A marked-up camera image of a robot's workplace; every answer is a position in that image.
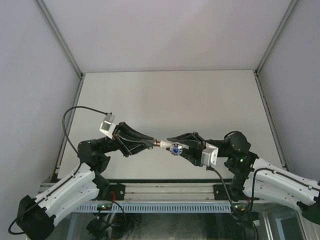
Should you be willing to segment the white plastic water faucet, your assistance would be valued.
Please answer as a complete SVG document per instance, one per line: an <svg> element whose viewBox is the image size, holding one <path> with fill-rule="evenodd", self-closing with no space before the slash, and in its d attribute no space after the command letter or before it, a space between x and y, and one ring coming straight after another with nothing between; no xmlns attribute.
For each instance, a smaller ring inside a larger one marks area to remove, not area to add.
<svg viewBox="0 0 320 240"><path fill-rule="evenodd" d="M182 144L179 142L165 141L165 140L160 140L158 143L158 146L160 148L168 149L168 151L173 156L180 156L183 153L183 150L186 150L189 148L186 144Z"/></svg>

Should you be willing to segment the silver threaded pipe fitting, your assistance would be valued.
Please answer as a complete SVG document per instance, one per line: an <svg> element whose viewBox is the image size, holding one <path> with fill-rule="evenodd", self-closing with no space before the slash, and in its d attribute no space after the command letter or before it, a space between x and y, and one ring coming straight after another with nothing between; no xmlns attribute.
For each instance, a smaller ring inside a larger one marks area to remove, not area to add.
<svg viewBox="0 0 320 240"><path fill-rule="evenodd" d="M161 147L162 141L161 140L156 140L152 144L153 144L154 147Z"/></svg>

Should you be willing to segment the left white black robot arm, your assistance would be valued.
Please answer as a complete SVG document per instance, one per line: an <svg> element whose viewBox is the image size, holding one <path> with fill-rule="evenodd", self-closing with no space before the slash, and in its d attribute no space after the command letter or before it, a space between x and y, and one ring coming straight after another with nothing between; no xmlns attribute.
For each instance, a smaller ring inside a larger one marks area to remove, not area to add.
<svg viewBox="0 0 320 240"><path fill-rule="evenodd" d="M35 197L26 195L18 206L16 224L31 240L47 239L58 223L82 204L109 196L108 181L102 177L109 164L106 153L121 151L125 157L153 148L156 139L125 122L104 120L99 128L105 136L78 144L80 165L48 190Z"/></svg>

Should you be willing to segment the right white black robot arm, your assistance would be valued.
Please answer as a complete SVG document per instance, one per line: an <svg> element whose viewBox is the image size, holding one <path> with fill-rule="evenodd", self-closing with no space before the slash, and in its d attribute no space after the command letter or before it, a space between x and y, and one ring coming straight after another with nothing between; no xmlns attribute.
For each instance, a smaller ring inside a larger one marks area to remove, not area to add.
<svg viewBox="0 0 320 240"><path fill-rule="evenodd" d="M319 181L276 167L251 152L251 144L242 132L231 131L221 140L205 140L193 132L169 137L168 141L180 145L181 157L208 171L214 172L217 160L225 158L224 166L233 174L227 198L249 199L243 216L249 215L255 200L265 200L294 209L314 224L320 223Z"/></svg>

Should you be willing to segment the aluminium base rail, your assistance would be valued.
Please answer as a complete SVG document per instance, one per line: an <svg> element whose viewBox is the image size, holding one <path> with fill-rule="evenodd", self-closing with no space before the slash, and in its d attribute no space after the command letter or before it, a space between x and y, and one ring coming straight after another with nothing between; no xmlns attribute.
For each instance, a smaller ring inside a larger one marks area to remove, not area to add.
<svg viewBox="0 0 320 240"><path fill-rule="evenodd" d="M245 201L248 198L264 201L303 202L314 200L320 194L318 182L310 180L291 181L281 176L280 182L268 184L258 179L247 179L243 187L235 182L222 183L220 179L209 181L160 181L148 182L143 180L121 181L107 180L102 176L96 177L91 183L98 188L98 199L114 201Z"/></svg>

